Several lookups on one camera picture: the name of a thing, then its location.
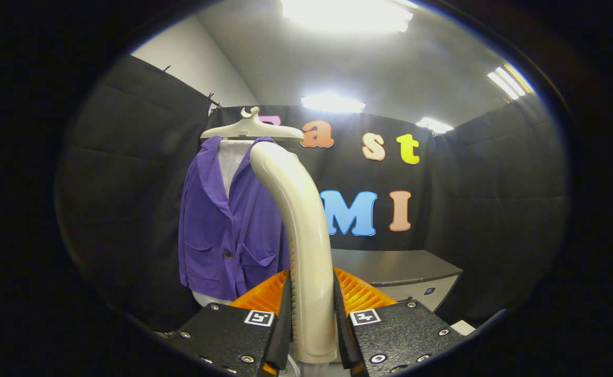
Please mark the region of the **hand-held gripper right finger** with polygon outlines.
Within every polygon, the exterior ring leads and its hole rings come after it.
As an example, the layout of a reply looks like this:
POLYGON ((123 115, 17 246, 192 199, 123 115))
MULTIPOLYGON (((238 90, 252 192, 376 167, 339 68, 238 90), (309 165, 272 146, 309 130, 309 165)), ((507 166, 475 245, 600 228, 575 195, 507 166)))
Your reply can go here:
POLYGON ((340 268, 333 304, 342 364, 352 376, 407 376, 466 341, 416 299, 392 299, 340 268))

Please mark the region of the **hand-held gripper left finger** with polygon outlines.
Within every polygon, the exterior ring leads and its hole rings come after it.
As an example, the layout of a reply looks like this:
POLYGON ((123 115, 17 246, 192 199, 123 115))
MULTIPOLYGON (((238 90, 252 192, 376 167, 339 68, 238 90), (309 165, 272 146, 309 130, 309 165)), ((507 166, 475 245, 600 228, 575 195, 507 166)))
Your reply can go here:
POLYGON ((229 305, 210 303, 168 336, 203 368, 196 376, 278 376, 292 336, 291 274, 283 270, 229 305))

